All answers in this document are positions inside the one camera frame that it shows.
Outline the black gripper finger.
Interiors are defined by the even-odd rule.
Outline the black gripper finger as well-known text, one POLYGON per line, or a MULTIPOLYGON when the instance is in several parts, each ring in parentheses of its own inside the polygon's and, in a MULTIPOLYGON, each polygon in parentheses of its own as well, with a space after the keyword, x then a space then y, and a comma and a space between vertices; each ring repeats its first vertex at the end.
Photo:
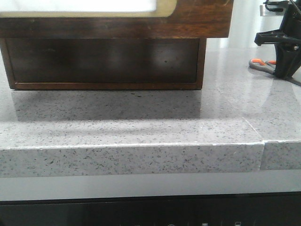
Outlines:
POLYGON ((275 44, 276 68, 274 75, 280 79, 291 79, 301 66, 301 47, 297 44, 275 44))

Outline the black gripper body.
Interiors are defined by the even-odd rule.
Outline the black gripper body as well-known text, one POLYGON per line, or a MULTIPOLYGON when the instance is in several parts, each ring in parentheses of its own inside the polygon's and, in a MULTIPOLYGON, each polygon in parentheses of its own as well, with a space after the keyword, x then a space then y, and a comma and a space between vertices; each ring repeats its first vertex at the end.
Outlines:
POLYGON ((256 45, 277 43, 301 45, 301 1, 289 2, 279 29, 257 33, 254 40, 256 45))

